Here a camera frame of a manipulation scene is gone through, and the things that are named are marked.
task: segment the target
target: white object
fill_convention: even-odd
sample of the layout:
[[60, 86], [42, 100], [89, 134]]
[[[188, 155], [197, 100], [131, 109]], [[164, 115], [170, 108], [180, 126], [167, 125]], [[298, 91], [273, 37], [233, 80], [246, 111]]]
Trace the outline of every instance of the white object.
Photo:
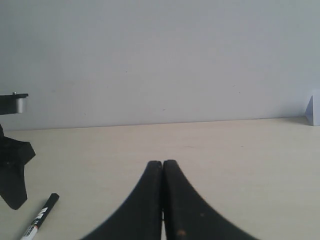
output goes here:
[[313, 91], [306, 107], [305, 116], [311, 125], [320, 126], [320, 90]]

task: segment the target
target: beige table surface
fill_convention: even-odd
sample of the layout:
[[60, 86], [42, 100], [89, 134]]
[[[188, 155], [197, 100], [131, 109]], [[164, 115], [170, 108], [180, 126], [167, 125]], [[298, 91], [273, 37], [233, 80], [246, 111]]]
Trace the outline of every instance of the beige table surface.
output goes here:
[[320, 239], [320, 127], [304, 118], [6, 132], [30, 141], [27, 202], [0, 199], [0, 240], [18, 240], [50, 193], [34, 240], [77, 240], [112, 214], [149, 160], [176, 159], [224, 217], [261, 240]]

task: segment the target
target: dark spot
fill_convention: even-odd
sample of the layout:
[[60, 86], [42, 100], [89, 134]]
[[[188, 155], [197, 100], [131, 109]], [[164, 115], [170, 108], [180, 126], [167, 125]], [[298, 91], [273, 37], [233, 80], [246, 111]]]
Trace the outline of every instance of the dark spot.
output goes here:
[[177, 235], [177, 236], [186, 236], [187, 233], [186, 233], [185, 230], [179, 229], [179, 230], [176, 232], [176, 235]]

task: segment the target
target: black marker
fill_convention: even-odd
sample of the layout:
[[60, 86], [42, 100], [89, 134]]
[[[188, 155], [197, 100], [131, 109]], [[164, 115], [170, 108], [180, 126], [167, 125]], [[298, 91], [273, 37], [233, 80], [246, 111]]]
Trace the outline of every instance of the black marker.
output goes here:
[[41, 227], [42, 223], [50, 213], [51, 209], [54, 207], [56, 202], [59, 199], [59, 195], [56, 193], [52, 193], [46, 201], [45, 205], [41, 209], [41, 211], [38, 213], [38, 215], [35, 217], [35, 219], [32, 221], [31, 225], [28, 227], [28, 229], [25, 231], [23, 237], [21, 240], [32, 240], [36, 233], [38, 232], [38, 229]]

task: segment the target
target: black curved object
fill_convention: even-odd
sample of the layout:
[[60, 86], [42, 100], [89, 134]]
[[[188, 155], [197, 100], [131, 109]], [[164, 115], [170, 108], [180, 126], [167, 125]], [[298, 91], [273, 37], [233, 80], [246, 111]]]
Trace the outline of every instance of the black curved object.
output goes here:
[[257, 240], [212, 209], [175, 160], [163, 164], [162, 189], [167, 240]]
[[12, 139], [0, 132], [0, 196], [14, 210], [27, 200], [25, 165], [35, 155], [30, 142]]
[[150, 161], [120, 208], [83, 240], [160, 240], [162, 163]]

